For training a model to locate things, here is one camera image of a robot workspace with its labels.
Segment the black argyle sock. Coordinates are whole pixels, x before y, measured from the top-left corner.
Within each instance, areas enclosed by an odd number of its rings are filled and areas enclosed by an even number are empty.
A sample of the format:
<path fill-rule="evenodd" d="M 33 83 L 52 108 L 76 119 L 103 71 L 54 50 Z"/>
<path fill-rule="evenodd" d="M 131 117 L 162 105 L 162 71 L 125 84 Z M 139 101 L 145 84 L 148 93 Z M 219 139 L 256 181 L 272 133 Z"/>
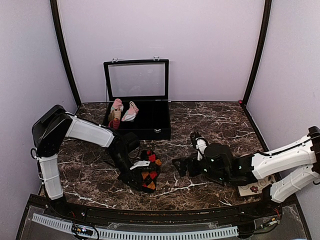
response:
<path fill-rule="evenodd" d="M 142 176 L 141 190 L 144 193 L 154 193 L 157 188 L 157 178 L 161 173 L 162 161 L 152 150 L 143 150 L 140 159 L 149 163 L 140 172 Z"/>

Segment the pink patterned sock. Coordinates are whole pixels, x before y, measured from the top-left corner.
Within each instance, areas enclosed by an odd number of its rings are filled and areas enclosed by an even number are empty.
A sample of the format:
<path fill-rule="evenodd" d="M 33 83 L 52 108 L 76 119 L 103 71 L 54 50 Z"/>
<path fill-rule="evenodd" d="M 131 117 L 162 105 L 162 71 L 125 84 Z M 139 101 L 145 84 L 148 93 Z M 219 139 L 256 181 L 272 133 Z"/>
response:
<path fill-rule="evenodd" d="M 131 122 L 138 115 L 139 109 L 133 101 L 129 102 L 129 109 L 123 115 L 122 122 Z"/>

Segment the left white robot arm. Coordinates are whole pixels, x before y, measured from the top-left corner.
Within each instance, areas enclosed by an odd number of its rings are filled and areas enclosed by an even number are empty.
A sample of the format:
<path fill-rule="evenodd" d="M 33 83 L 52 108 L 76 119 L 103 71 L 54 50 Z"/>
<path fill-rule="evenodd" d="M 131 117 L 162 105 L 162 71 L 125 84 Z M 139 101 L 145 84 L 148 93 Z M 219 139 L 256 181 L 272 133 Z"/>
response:
<path fill-rule="evenodd" d="M 67 218 L 70 206 L 61 198 L 64 191 L 58 167 L 58 155 L 67 139 L 93 144 L 106 149 L 119 170 L 120 180 L 139 191 L 142 177 L 134 170 L 129 154 L 140 145 L 138 137 L 129 132 L 125 135 L 116 130 L 77 117 L 57 104 L 38 119 L 31 128 L 41 181 L 51 203 L 51 210 L 60 218 Z"/>

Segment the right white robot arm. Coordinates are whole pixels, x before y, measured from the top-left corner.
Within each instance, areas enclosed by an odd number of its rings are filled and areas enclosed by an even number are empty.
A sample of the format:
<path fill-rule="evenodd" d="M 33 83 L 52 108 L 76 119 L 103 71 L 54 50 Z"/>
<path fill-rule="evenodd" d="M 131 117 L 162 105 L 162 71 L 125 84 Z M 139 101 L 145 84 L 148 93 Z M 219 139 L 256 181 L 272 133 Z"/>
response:
<path fill-rule="evenodd" d="M 246 186 L 275 173 L 294 169 L 263 192 L 267 197 L 255 205 L 255 213 L 266 217 L 289 196 L 320 178 L 320 129 L 312 126 L 301 139 L 278 149 L 234 157 L 231 149 L 208 141 L 198 132 L 190 135 L 196 150 L 188 157 L 176 158 L 172 164 L 179 175 L 206 175 L 219 184 Z"/>

